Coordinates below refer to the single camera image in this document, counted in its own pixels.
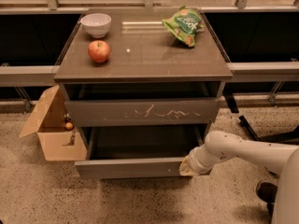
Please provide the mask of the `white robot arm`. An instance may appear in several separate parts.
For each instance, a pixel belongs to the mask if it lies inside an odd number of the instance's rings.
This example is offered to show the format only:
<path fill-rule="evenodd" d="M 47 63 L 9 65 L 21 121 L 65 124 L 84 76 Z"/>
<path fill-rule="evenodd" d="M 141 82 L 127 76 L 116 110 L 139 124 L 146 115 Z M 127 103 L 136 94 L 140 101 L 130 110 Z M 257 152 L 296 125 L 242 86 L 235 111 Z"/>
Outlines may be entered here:
<path fill-rule="evenodd" d="M 216 163 L 239 158 L 279 176 L 271 224 L 299 224 L 299 146 L 244 140 L 223 131 L 206 135 L 179 166 L 179 173 L 205 175 Z"/>

